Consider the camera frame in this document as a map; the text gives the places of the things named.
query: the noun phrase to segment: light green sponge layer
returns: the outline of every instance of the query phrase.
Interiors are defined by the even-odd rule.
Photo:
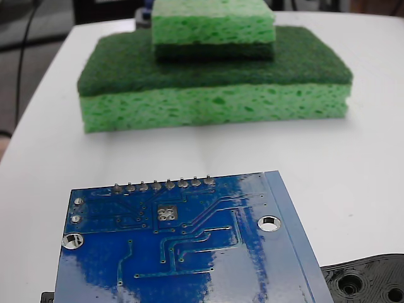
[[[156,0],[153,44],[246,44],[275,40],[263,0]]]
[[[163,88],[81,97],[86,133],[126,129],[344,117],[351,85]]]

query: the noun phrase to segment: black cable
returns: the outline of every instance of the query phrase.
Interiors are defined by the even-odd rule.
[[[18,121],[20,120],[20,87],[21,87],[21,71],[23,68],[24,51],[27,44],[28,33],[30,31],[31,23],[38,7],[40,6],[40,1],[33,2],[33,9],[31,11],[30,17],[27,22],[27,27],[25,28],[25,34],[23,37],[23,42],[21,44],[20,58],[18,61],[17,70],[17,87],[16,87],[16,99],[15,99],[15,127],[17,127]]]
[[[292,9],[293,9],[294,11],[298,11],[297,5],[296,5],[296,0],[292,0]]]
[[[272,0],[271,9],[273,11],[284,11],[285,1],[284,0]]]
[[[403,6],[404,0],[398,0],[396,6],[391,11],[390,16],[396,16],[400,8]]]

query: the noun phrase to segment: circuit board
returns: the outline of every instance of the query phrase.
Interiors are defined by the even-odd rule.
[[[75,189],[55,303],[331,303],[278,172]]]

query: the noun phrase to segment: sponge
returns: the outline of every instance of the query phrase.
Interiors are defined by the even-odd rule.
[[[350,70],[309,30],[276,30],[273,62],[159,64],[150,30],[102,38],[78,82],[85,131],[343,117]]]
[[[275,15],[263,0],[158,0],[152,18],[158,59],[273,56]]]

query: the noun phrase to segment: dark green scrubber pad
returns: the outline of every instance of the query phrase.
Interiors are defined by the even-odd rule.
[[[80,96],[142,92],[159,88],[248,84],[351,84],[341,59],[309,30],[277,27],[276,60],[199,64],[155,62],[151,31],[100,39],[78,82]]]
[[[158,64],[151,33],[103,38],[78,82],[86,132],[343,117],[352,74],[305,28],[278,27],[276,61]]]
[[[272,60],[274,43],[267,44],[159,44],[154,53],[159,61]]]

